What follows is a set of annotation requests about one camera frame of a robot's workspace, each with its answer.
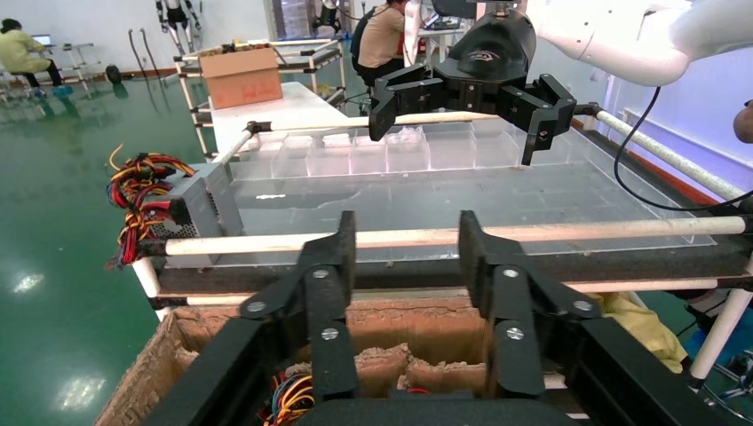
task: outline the laptop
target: laptop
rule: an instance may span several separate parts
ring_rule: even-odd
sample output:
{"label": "laptop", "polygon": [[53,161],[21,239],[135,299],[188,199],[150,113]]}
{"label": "laptop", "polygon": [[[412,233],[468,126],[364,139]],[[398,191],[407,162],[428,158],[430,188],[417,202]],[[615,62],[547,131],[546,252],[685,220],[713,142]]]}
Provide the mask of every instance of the laptop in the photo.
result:
{"label": "laptop", "polygon": [[45,46],[45,47],[52,46],[52,37],[50,37],[49,34],[32,35],[31,38],[35,39],[42,46]]}

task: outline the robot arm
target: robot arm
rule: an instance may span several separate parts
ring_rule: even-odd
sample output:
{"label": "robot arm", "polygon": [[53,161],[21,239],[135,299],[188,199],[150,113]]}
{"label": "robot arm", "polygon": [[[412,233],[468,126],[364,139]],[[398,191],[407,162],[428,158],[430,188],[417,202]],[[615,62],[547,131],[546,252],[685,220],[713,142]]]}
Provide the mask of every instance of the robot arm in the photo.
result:
{"label": "robot arm", "polygon": [[191,4],[191,0],[186,0],[186,7],[188,8],[188,11],[191,12],[191,16],[194,18],[194,25],[196,26],[196,29],[202,29],[202,24],[199,23],[199,17],[196,16],[196,12],[194,11],[194,6]]}
{"label": "robot arm", "polygon": [[162,0],[157,0],[157,19],[160,20],[160,26],[162,27],[163,33],[167,33],[167,21],[165,21],[164,18],[164,9],[162,7]]}
{"label": "robot arm", "polygon": [[694,60],[753,45],[750,0],[527,0],[523,8],[536,34],[568,57],[645,86],[674,83]]}

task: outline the yellow cloth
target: yellow cloth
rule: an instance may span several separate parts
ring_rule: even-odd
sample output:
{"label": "yellow cloth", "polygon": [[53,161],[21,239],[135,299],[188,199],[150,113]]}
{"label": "yellow cloth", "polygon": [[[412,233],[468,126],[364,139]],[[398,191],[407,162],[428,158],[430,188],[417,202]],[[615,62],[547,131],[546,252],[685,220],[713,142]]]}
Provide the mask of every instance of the yellow cloth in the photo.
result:
{"label": "yellow cloth", "polygon": [[41,73],[50,65],[44,58],[31,56],[30,51],[44,51],[44,46],[17,29],[0,34],[0,62],[9,73]]}
{"label": "yellow cloth", "polygon": [[625,293],[589,296],[601,305],[605,317],[612,317],[620,323],[672,373],[682,373],[680,361],[687,357],[687,352],[674,333],[659,321],[656,312],[634,304]]}

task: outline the green epoxy floor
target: green epoxy floor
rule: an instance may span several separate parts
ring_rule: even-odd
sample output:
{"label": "green epoxy floor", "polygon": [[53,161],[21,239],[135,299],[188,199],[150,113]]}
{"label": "green epoxy floor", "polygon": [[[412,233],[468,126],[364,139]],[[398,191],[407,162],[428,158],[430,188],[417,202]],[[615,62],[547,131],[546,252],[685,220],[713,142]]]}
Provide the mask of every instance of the green epoxy floor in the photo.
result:
{"label": "green epoxy floor", "polygon": [[[352,70],[348,80],[351,96],[363,92]],[[164,94],[154,80],[123,87],[127,97],[100,82],[91,99],[76,86],[66,102],[0,103],[0,424],[91,424],[157,326],[132,270],[104,269],[123,225],[105,195],[107,157],[124,143],[121,161],[203,159],[176,79]],[[692,320],[672,296],[642,296],[672,329]]]}

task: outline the colorful wires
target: colorful wires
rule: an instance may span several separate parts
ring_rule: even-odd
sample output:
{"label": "colorful wires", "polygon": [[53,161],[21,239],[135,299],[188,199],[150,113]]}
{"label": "colorful wires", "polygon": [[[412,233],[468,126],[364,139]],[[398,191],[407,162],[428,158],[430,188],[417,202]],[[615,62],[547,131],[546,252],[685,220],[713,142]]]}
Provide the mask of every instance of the colorful wires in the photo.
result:
{"label": "colorful wires", "polygon": [[313,407],[310,375],[274,377],[273,382],[279,385],[274,389],[268,406],[258,413],[265,426],[289,425]]}
{"label": "colorful wires", "polygon": [[122,166],[115,166],[115,155],[123,148],[119,145],[109,156],[115,174],[107,184],[107,199],[116,207],[126,209],[125,226],[118,234],[118,251],[108,265],[123,267],[139,260],[139,241],[155,238],[152,225],[170,219],[168,201],[145,200],[149,195],[165,195],[170,183],[164,179],[176,171],[193,176],[195,171],[175,157],[159,153],[142,153],[129,159]]}

